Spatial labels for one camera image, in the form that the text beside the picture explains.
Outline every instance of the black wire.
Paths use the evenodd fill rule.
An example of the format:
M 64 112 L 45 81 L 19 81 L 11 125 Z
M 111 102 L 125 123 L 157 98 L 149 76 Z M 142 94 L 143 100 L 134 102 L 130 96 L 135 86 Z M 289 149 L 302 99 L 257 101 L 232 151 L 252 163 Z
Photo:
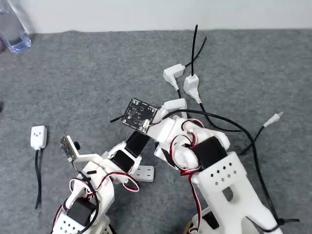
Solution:
M 192 45 L 192 76 L 194 76 L 194 50 L 195 50 L 195 41 L 196 41 L 196 34 L 197 34 L 198 24 L 195 26 L 194 36 L 193 36 L 193 45 Z
M 180 113 L 180 112 L 186 112 L 186 113 L 188 112 L 188 113 L 195 113 L 195 114 L 200 114 L 200 115 L 207 115 L 207 116 L 211 116 L 211 117 L 214 117 L 214 118 L 217 118 L 217 119 L 221 119 L 223 121 L 226 121 L 226 122 L 236 126 L 241 131 L 243 131 L 246 134 L 247 138 L 251 142 L 252 149 L 253 149 L 253 158 L 254 158 L 254 165 L 255 165 L 255 168 L 256 168 L 256 172 L 257 172 L 258 178 L 260 180 L 260 184 L 261 184 L 261 187 L 263 189 L 264 195 L 265 195 L 265 197 L 266 197 L 266 199 L 268 201 L 270 210 L 271 210 L 275 220 L 277 221 L 278 225 L 283 225 L 283 224 L 288 223 L 288 222 L 300 222 L 299 219 L 282 219 L 282 218 L 278 218 L 277 212 L 276 212 L 275 207 L 273 205 L 273 202 L 271 200 L 270 194 L 268 192 L 268 189 L 267 189 L 267 187 L 265 185 L 265 182 L 263 180 L 263 177 L 262 177 L 262 173 L 261 173 L 260 165 L 259 165 L 259 159 L 258 159 L 258 155 L 257 155 L 257 149 L 256 149 L 256 146 L 254 144 L 254 139 L 253 139 L 252 135 L 244 127 L 242 127 L 238 123 L 236 123 L 233 120 L 230 120 L 228 118 L 225 118 L 225 117 L 222 117 L 222 116 L 218 116 L 218 115 L 215 115 L 215 114 L 211 114 L 211 113 L 208 113 L 208 112 L 204 112 L 204 111 L 197 111 L 197 110 L 175 110 L 175 111 L 172 111 L 172 112 L 166 114 L 160 121 L 170 117 L 171 115 L 173 115 L 175 113 Z
M 75 169 L 75 170 L 82 176 L 82 178 L 87 182 L 87 184 L 88 184 L 90 190 L 91 190 L 92 193 L 93 193 L 94 199 L 95 199 L 95 201 L 96 201 L 96 213 L 95 213 L 95 215 L 93 216 L 91 222 L 89 222 L 89 223 L 87 224 L 87 226 L 84 227 L 84 229 L 82 229 L 81 231 L 79 231 L 79 232 L 77 233 L 77 234 L 82 234 L 82 233 L 84 233 L 85 231 L 87 231 L 87 230 L 92 226 L 92 224 L 95 222 L 95 220 L 97 219 L 98 212 L 99 212 L 99 201 L 98 201 L 97 193 L 96 193 L 95 189 L 93 188 L 93 186 L 92 186 L 90 180 L 87 178 L 87 176 L 84 175 L 84 173 L 82 173 L 81 171 L 79 171 L 79 170 L 75 167 L 74 162 L 72 162 L 72 165 L 73 165 L 74 169 Z
M 201 108 L 201 110 L 202 110 L 203 112 L 206 112 L 205 107 L 203 106 L 202 103 L 200 103 L 199 106 L 200 106 L 200 108 Z M 225 128 L 220 128 L 220 127 L 216 126 L 216 125 L 211 121 L 211 119 L 209 118 L 209 116 L 205 116 L 205 117 L 206 117 L 206 119 L 208 120 L 208 122 L 210 123 L 211 126 L 213 126 L 214 128 L 217 128 L 217 129 L 219 129 L 219 130 L 221 130 L 221 131 L 224 131 L 224 132 L 241 132 L 241 130 L 229 130 L 229 129 L 225 129 Z
M 264 129 L 264 126 L 262 126 L 262 127 L 259 129 L 257 135 L 255 135 L 255 138 L 253 139 L 254 142 L 258 139 L 258 137 L 260 136 L 260 133 L 262 132 L 263 129 Z M 250 144 L 249 146 L 247 146 L 247 147 L 246 147 L 242 152 L 240 152 L 238 155 L 244 155 L 244 154 L 251 148 L 251 146 L 252 146 L 251 144 Z
M 204 45 L 205 45 L 205 43 L 206 43 L 206 40 L 207 40 L 207 37 L 205 37 L 205 39 L 204 39 L 204 41 L 203 41 L 203 43 L 202 43 L 202 45 L 201 45 L 201 47 L 200 47 L 200 49 L 199 49 L 197 55 L 194 57 L 194 61 L 197 59 L 197 57 L 199 56 L 200 52 L 201 52 L 202 49 L 204 48 Z M 192 63 L 192 61 L 190 61 L 188 64 L 186 64 L 185 67 L 190 66 L 191 63 Z
M 38 194 L 37 194 L 35 209 L 38 209 L 39 204 L 41 204 L 41 193 L 42 193 L 41 192 L 41 173 L 39 170 L 38 157 L 39 157 L 39 150 L 36 150 L 35 169 L 36 169 L 36 175 L 37 175 L 37 181 L 38 181 Z
M 117 118 L 114 118 L 110 120 L 111 123 L 116 122 L 117 120 L 120 120 L 124 115 L 118 116 Z
M 177 90 L 177 94 L 178 94 L 179 98 L 181 98 L 181 92 L 179 89 Z

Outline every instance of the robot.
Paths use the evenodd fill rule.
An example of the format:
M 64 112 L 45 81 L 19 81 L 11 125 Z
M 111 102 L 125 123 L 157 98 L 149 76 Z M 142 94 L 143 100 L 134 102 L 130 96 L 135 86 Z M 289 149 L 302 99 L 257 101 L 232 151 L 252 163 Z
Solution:
M 205 128 L 197 119 L 170 115 L 169 111 L 132 99 L 121 121 L 136 131 L 101 156 L 80 155 L 79 145 L 70 136 L 62 139 L 61 147 L 78 176 L 70 181 L 71 195 L 55 216 L 52 234 L 114 234 L 106 215 L 114 202 L 114 185 L 121 183 L 132 192 L 139 191 L 132 175 L 139 169 L 140 153 L 150 138 L 157 143 L 154 155 L 189 178 L 198 214 L 186 233 L 282 234 L 273 214 L 254 191 L 237 154 L 227 152 L 227 136 Z M 76 162 L 87 164 L 79 171 Z M 195 186 L 209 207 L 201 208 Z M 225 197 L 225 189 L 233 192 L 231 200 Z

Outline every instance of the white outlet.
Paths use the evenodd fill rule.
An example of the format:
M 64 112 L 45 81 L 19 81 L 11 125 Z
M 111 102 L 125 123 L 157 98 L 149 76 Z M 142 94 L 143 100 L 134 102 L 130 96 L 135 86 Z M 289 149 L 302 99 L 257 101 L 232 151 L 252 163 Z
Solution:
M 45 148 L 47 143 L 47 129 L 45 126 L 34 126 L 31 128 L 30 146 L 35 150 Z
M 140 165 L 131 176 L 137 181 L 153 182 L 154 181 L 154 167 Z

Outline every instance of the black power cord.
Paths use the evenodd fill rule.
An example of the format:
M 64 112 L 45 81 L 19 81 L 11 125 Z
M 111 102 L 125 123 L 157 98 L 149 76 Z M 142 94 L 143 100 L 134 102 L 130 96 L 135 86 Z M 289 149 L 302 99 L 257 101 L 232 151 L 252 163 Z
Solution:
M 235 127 L 237 127 L 238 129 L 240 129 L 242 132 L 244 132 L 246 134 L 247 138 L 251 142 L 251 148 L 253 150 L 254 165 L 255 165 L 255 168 L 256 168 L 256 172 L 257 172 L 257 175 L 258 175 L 261 187 L 262 187 L 264 195 L 265 195 L 265 197 L 266 197 L 266 199 L 268 201 L 270 210 L 271 210 L 271 212 L 272 212 L 272 214 L 273 214 L 273 216 L 274 216 L 274 218 L 275 218 L 275 220 L 277 222 L 277 227 L 273 227 L 271 230 L 264 230 L 265 232 L 272 232 L 272 230 L 276 230 L 278 228 L 278 226 L 284 225 L 286 223 L 300 222 L 299 219 L 282 219 L 282 218 L 278 217 L 276 209 L 275 209 L 275 207 L 273 205 L 273 202 L 271 200 L 269 191 L 268 191 L 268 189 L 267 189 L 267 187 L 265 185 L 264 179 L 262 177 L 262 173 L 261 173 L 260 165 L 259 165 L 259 159 L 258 159 L 258 155 L 257 155 L 257 149 L 256 149 L 256 146 L 254 144 L 254 139 L 253 139 L 252 135 L 244 127 L 242 127 L 238 123 L 236 123 L 233 120 L 230 120 L 228 118 L 225 118 L 225 117 L 222 117 L 222 116 L 218 116 L 218 115 L 215 115 L 215 114 L 211 114 L 211 113 L 208 113 L 208 112 L 204 112 L 204 111 L 197 111 L 197 110 L 175 110 L 175 111 L 172 111 L 172 112 L 166 114 L 161 120 L 159 120 L 157 123 L 155 123 L 153 125 L 156 125 L 156 124 L 160 123 L 161 121 L 163 121 L 164 119 L 170 117 L 171 115 L 173 115 L 175 113 L 180 113 L 180 112 L 195 113 L 195 114 L 206 115 L 206 116 L 211 116 L 211 117 L 214 117 L 214 118 L 217 118 L 217 119 L 221 119 L 221 120 L 223 120 L 225 122 L 228 122 L 228 123 L 234 125 Z
M 193 44 L 192 44 L 192 60 L 191 60 L 191 65 L 192 65 L 192 76 L 194 76 L 194 61 L 195 61 L 195 58 L 194 58 L 194 51 L 195 51 L 195 42 L 196 42 L 196 35 L 197 35 L 197 28 L 198 28 L 198 24 L 195 26 L 195 30 L 194 30 L 194 35 L 193 35 Z M 205 38 L 204 40 L 204 43 L 203 45 L 201 46 L 200 50 L 198 53 L 200 53 L 200 51 L 202 50 L 205 42 L 206 42 L 206 39 L 207 37 Z M 204 106 L 202 103 L 199 104 L 200 108 L 202 111 L 206 112 Z M 224 128 L 220 128 L 218 126 L 216 126 L 210 119 L 208 116 L 205 116 L 205 118 L 208 120 L 208 122 L 215 128 L 221 130 L 221 131 L 224 131 L 224 132 L 241 132 L 240 130 L 229 130 L 229 129 L 224 129 Z
M 199 106 L 200 106 L 200 108 L 201 108 L 201 110 L 202 110 L 203 112 L 206 112 L 205 107 L 203 106 L 202 103 L 200 103 Z M 237 132 L 241 132 L 241 130 L 230 130 L 230 129 L 220 128 L 220 127 L 216 126 L 216 125 L 211 121 L 211 119 L 209 118 L 209 116 L 205 116 L 205 117 L 206 117 L 206 119 L 208 120 L 208 122 L 210 123 L 211 126 L 213 126 L 214 128 L 217 128 L 217 129 L 219 129 L 219 130 L 221 130 L 221 131 L 224 131 L 224 132 L 236 132 L 236 133 L 237 133 Z
M 194 50 L 195 50 L 195 41 L 196 41 L 197 28 L 198 28 L 198 24 L 195 26 L 195 31 L 194 31 L 194 36 L 193 36 L 192 60 L 191 60 L 192 76 L 194 76 Z
M 258 139 L 258 137 L 260 136 L 260 133 L 263 131 L 263 129 L 264 129 L 264 126 L 262 126 L 260 129 L 259 129 L 259 131 L 258 131 L 258 133 L 255 135 L 255 138 L 253 139 L 253 141 L 255 142 L 257 139 Z M 241 151 L 238 155 L 239 156 L 241 156 L 241 155 L 244 155 L 250 148 L 251 148 L 251 144 L 249 145 L 249 146 L 247 146 L 243 151 Z
M 197 53 L 196 56 L 194 57 L 193 63 L 194 63 L 194 61 L 197 59 L 197 57 L 200 55 L 202 49 L 204 48 L 204 45 L 205 45 L 205 43 L 206 43 L 206 40 L 207 40 L 207 37 L 205 37 L 205 39 L 204 39 L 204 41 L 203 41 L 203 43 L 202 43 L 202 45 L 201 45 L 201 47 L 200 47 L 198 53 Z M 188 66 L 190 66 L 191 64 L 192 64 L 192 61 L 190 61 L 189 63 L 187 63 L 187 64 L 184 65 L 184 66 L 185 66 L 185 67 L 188 67 Z
M 38 181 L 38 194 L 37 194 L 37 200 L 36 200 L 36 205 L 35 209 L 38 209 L 39 204 L 41 204 L 41 172 L 39 170 L 39 163 L 38 163 L 38 157 L 39 157 L 39 150 L 36 150 L 36 156 L 35 156 L 35 170 L 36 170 L 36 175 L 37 175 L 37 181 Z
M 181 98 L 181 92 L 179 89 L 177 90 L 177 95 L 179 96 L 179 98 Z

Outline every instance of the hole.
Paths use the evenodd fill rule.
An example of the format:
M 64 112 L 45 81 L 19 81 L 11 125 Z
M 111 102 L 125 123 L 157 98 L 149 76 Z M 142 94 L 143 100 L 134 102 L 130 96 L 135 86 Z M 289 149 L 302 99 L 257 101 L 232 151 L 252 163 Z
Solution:
M 218 221 L 216 220 L 214 214 L 212 212 L 209 212 L 208 214 L 204 215 L 202 217 L 203 219 L 206 220 L 206 222 L 208 223 L 208 225 L 213 229 L 217 229 L 218 227 L 220 227 Z
M 225 196 L 225 198 L 227 199 L 227 201 L 232 201 L 232 199 L 233 199 L 233 191 L 232 191 L 232 189 L 230 187 L 227 187 L 222 192 L 223 192 L 223 195 Z

